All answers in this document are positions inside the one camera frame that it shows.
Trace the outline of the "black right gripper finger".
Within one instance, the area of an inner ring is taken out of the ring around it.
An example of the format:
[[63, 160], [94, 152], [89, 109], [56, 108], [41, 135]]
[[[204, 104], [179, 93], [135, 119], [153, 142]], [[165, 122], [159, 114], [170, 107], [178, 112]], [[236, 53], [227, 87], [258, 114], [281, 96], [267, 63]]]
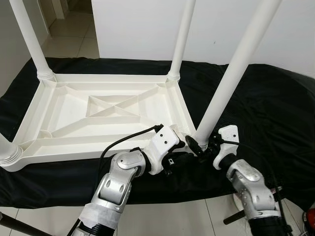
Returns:
[[199, 158], [202, 158], [204, 155], [204, 150], [199, 146], [199, 143], [191, 136], [186, 136], [185, 141], [187, 145], [189, 146], [191, 152]]

